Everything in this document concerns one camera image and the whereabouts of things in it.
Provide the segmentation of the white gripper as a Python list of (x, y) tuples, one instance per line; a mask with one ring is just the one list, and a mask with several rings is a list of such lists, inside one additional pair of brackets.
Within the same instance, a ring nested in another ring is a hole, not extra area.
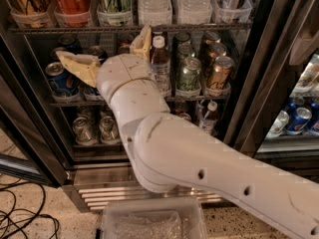
[(150, 60), (152, 27), (144, 25), (130, 45), (130, 54), (108, 58), (102, 65), (97, 56), (57, 51), (63, 67), (85, 84), (95, 88), (109, 103), (115, 92), (135, 80), (154, 80)]

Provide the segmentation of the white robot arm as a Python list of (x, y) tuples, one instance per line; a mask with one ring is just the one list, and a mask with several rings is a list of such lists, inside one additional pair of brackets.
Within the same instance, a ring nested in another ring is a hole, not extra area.
[(127, 53), (100, 62), (85, 54), (57, 56), (113, 111), (142, 187), (209, 191), (292, 239), (319, 239), (319, 184), (242, 154), (173, 115), (144, 57)]

